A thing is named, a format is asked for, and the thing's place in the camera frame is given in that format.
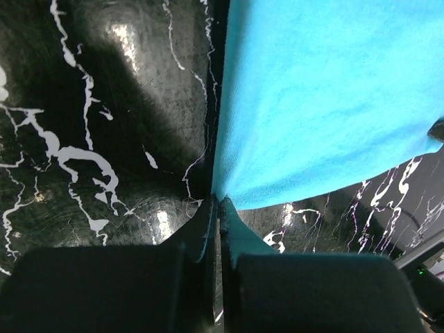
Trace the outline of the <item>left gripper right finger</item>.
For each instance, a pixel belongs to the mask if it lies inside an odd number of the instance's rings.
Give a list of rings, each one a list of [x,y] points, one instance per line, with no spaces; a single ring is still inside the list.
[[[403,274],[380,255],[281,254],[220,204],[226,332],[422,332]]]

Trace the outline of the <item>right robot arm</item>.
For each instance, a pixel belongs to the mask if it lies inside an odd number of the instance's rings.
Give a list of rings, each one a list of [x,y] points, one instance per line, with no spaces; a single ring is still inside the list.
[[[422,318],[435,332],[443,331],[443,281],[431,273],[426,261],[443,253],[443,231],[394,261],[407,276]]]

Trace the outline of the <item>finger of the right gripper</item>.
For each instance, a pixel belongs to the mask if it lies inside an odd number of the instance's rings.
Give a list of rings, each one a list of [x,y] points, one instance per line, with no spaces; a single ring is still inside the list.
[[[427,132],[428,137],[444,142],[444,120],[438,120]]]

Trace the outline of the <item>bright blue t shirt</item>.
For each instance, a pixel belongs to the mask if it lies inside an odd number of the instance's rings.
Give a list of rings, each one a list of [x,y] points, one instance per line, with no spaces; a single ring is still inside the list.
[[[240,210],[435,153],[442,1],[231,1],[212,192]]]

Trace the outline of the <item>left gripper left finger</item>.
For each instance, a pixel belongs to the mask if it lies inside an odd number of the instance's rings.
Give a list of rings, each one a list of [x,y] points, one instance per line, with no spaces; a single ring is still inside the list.
[[[1,289],[2,332],[209,332],[217,202],[158,245],[39,248]]]

